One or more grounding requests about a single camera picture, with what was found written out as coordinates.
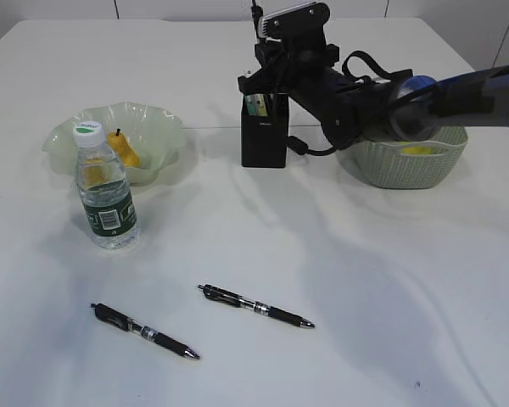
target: glass bowl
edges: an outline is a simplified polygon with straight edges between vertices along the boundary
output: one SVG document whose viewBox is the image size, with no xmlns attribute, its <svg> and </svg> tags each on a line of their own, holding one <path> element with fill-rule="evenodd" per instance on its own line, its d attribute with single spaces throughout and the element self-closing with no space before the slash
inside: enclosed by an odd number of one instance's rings
<svg viewBox="0 0 509 407">
<path fill-rule="evenodd" d="M 131 102 L 85 109 L 55 127 L 43 144 L 54 172 L 75 174 L 77 145 L 73 130 L 85 120 L 102 123 L 106 134 L 120 129 L 125 135 L 140 159 L 140 168 L 126 167 L 132 184 L 153 181 L 160 170 L 175 162 L 176 153 L 186 143 L 181 120 L 165 109 Z"/>
</svg>

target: barcode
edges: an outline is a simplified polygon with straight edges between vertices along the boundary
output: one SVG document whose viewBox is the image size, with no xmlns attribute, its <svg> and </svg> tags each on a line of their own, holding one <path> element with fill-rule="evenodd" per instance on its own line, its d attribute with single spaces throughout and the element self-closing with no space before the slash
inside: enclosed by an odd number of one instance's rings
<svg viewBox="0 0 509 407">
<path fill-rule="evenodd" d="M 120 227 L 119 214 L 116 209 L 107 212 L 98 212 L 100 220 L 102 221 L 102 228 L 105 231 L 110 231 Z"/>
</svg>

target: yellow pear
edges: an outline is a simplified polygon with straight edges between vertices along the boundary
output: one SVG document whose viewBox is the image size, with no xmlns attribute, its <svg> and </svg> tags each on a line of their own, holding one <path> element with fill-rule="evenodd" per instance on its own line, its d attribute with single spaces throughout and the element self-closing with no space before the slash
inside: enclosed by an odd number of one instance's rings
<svg viewBox="0 0 509 407">
<path fill-rule="evenodd" d="M 108 144 L 115 150 L 123 164 L 127 167 L 139 167 L 139 157 L 128 144 L 124 134 L 117 129 L 114 133 L 108 134 Z"/>
<path fill-rule="evenodd" d="M 433 149 L 431 147 L 407 147 L 402 148 L 401 152 L 406 155 L 432 155 Z"/>
</svg>

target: green bottle label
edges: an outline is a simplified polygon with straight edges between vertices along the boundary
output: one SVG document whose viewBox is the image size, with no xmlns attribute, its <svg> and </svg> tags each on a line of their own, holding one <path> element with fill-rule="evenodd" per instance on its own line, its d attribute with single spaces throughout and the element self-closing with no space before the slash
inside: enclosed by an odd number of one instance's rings
<svg viewBox="0 0 509 407">
<path fill-rule="evenodd" d="M 114 237 L 126 233 L 136 225 L 137 217 L 132 195 L 128 193 L 115 205 L 94 207 L 83 205 L 88 223 L 98 236 Z"/>
<path fill-rule="evenodd" d="M 79 133 L 94 133 L 93 129 L 87 129 L 86 127 L 77 127 L 77 132 Z"/>
</svg>

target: pear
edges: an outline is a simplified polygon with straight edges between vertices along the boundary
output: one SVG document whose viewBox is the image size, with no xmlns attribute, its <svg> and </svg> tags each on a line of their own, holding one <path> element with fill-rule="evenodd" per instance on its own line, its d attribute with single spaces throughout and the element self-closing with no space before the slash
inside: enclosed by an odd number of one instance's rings
<svg viewBox="0 0 509 407">
<path fill-rule="evenodd" d="M 139 168 L 139 157 L 134 153 L 120 129 L 108 134 L 108 144 L 114 149 L 125 166 Z"/>
</svg>

